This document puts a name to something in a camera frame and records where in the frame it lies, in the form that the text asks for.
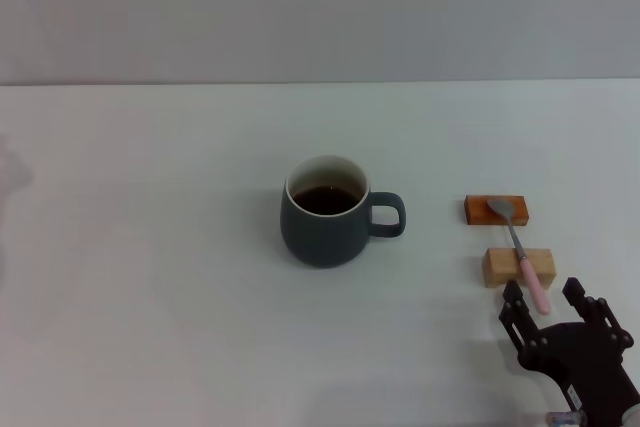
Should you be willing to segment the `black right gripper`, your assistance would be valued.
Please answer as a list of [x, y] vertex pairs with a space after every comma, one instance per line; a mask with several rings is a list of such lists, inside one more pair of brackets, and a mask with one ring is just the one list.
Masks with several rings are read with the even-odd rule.
[[634, 345], [604, 298], [588, 296], [576, 277], [562, 289], [582, 322], [538, 328], [516, 280], [503, 291], [499, 320], [517, 350], [518, 362], [551, 378], [569, 409], [586, 426], [620, 426], [623, 415], [639, 404], [639, 391], [622, 366], [624, 352]]

